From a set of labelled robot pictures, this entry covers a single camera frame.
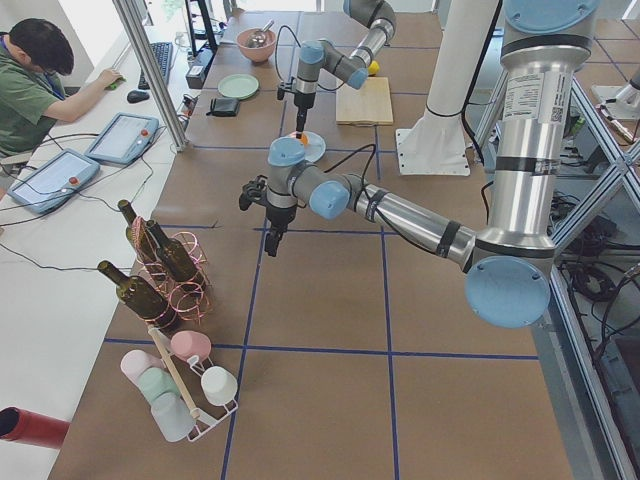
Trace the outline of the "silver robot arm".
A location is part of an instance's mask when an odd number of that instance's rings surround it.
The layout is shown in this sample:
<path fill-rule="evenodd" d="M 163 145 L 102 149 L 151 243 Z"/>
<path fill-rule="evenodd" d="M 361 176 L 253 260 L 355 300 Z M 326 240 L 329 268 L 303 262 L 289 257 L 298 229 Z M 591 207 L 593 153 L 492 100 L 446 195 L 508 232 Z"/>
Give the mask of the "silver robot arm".
<path fill-rule="evenodd" d="M 572 80 L 589 58 L 595 1 L 455 1 L 451 5 L 423 116 L 397 132 L 401 174 L 452 180 L 470 173 L 462 117 L 496 20 L 505 31 L 498 97 L 501 136 L 492 164 L 477 174 L 491 183 L 480 200 L 479 230 L 416 205 L 363 174 L 335 173 L 308 161 L 298 134 L 276 139 L 269 171 L 246 184 L 241 209 L 257 204 L 269 224 L 266 252 L 306 206 L 327 220 L 352 211 L 464 272 L 471 310 L 486 322 L 519 328 L 538 321 L 550 301 L 556 246 L 548 221 Z"/>
<path fill-rule="evenodd" d="M 286 93 L 294 96 L 297 107 L 294 136 L 299 140 L 303 137 L 307 112 L 314 106 L 320 72 L 326 70 L 351 88 L 360 89 L 369 77 L 368 68 L 375 56 L 395 35 L 396 15 L 387 1 L 346 0 L 343 11 L 368 29 L 355 50 L 347 56 L 327 39 L 305 41 L 300 46 L 296 74 L 278 87 L 279 100 Z"/>

